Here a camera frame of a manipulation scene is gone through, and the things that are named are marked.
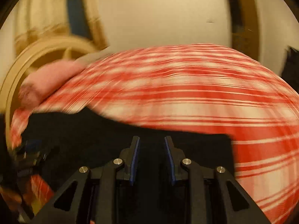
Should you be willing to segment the beige patterned curtain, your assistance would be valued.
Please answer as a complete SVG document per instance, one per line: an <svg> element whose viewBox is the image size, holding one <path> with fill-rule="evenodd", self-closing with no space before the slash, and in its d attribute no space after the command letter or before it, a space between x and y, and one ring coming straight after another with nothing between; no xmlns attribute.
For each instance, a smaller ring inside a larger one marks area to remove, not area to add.
<svg viewBox="0 0 299 224"><path fill-rule="evenodd" d="M83 5L92 41L99 50L104 50L108 44L99 17L97 0L83 0Z"/></svg>
<svg viewBox="0 0 299 224"><path fill-rule="evenodd" d="M35 41L70 34L66 0L20 0L16 5L15 52Z"/></svg>

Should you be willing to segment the dark window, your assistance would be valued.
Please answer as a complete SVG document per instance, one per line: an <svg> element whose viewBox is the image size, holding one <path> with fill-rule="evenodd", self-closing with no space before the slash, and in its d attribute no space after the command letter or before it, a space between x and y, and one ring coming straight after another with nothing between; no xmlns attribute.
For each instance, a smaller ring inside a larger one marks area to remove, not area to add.
<svg viewBox="0 0 299 224"><path fill-rule="evenodd" d="M83 0L66 0L70 32L74 35L92 39Z"/></svg>

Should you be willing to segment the red plaid bed blanket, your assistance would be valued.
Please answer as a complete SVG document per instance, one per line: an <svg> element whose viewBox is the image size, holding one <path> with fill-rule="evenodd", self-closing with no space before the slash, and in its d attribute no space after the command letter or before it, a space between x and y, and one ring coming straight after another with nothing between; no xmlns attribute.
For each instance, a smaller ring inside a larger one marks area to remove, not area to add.
<svg viewBox="0 0 299 224"><path fill-rule="evenodd" d="M239 51L199 43L116 53L38 110L86 106L125 123L231 135L236 178L270 222L286 221L298 203L298 93Z"/></svg>

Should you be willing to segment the beige patterned curtain right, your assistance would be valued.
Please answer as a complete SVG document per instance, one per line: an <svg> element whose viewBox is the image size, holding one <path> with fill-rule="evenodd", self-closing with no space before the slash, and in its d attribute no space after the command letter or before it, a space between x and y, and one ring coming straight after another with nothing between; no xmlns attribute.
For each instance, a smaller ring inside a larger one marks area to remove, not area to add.
<svg viewBox="0 0 299 224"><path fill-rule="evenodd" d="M99 17L97 0L83 0L83 5L92 41L99 50L104 50L108 44Z"/></svg>

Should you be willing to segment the black pants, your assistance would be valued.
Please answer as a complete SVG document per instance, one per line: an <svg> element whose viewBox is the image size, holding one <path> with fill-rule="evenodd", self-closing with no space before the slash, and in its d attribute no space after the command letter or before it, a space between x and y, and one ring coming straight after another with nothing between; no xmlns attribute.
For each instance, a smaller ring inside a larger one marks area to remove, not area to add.
<svg viewBox="0 0 299 224"><path fill-rule="evenodd" d="M234 173L232 141L225 134L190 133L137 127L104 118L89 108L75 114L34 113L15 148L27 163L39 155L34 169L52 191L57 191L79 167L100 167L140 138L133 185L118 188L119 223L183 223L187 187L171 184L164 138L187 157L207 168L225 167Z"/></svg>

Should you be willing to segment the brown wooden door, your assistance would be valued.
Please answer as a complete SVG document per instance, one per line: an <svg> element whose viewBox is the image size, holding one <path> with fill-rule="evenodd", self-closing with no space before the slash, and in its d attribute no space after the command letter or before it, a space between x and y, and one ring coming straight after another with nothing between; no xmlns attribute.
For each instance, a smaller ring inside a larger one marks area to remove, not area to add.
<svg viewBox="0 0 299 224"><path fill-rule="evenodd" d="M254 60L259 58L259 21L255 0L228 0L232 48Z"/></svg>

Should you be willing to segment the pink folded quilt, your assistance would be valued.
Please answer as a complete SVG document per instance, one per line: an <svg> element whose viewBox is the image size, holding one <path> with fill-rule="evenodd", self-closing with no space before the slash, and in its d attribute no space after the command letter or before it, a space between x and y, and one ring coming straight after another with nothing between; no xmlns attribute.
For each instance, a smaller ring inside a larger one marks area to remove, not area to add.
<svg viewBox="0 0 299 224"><path fill-rule="evenodd" d="M18 98L23 108L38 107L47 97L58 90L86 66L73 60L57 60L32 72L22 82Z"/></svg>

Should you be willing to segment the beige patterned curtain left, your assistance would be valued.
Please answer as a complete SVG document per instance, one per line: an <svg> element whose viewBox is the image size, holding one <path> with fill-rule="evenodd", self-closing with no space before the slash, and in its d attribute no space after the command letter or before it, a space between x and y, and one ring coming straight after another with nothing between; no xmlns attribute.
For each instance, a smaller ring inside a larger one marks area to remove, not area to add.
<svg viewBox="0 0 299 224"><path fill-rule="evenodd" d="M35 41L70 34L66 0L20 0L16 5L15 52Z"/></svg>

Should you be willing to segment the cream wooden headboard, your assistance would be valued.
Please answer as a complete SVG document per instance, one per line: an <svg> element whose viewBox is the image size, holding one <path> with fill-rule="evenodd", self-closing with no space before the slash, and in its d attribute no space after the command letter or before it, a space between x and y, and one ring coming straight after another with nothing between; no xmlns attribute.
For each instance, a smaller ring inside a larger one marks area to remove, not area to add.
<svg viewBox="0 0 299 224"><path fill-rule="evenodd" d="M57 35L39 39L19 54L1 87L1 113L5 115L8 148L12 146L10 126L14 111L20 106L18 91L24 79L47 63L60 59L76 59L96 51L96 46L86 38Z"/></svg>

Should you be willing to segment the black bag by wall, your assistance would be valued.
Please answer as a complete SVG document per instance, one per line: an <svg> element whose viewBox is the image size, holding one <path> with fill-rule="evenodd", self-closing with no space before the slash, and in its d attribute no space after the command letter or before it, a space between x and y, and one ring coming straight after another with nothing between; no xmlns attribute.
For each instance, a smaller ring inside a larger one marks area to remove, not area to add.
<svg viewBox="0 0 299 224"><path fill-rule="evenodd" d="M281 78L286 81L296 92L299 87L299 57L298 50L289 46L287 57L281 73Z"/></svg>

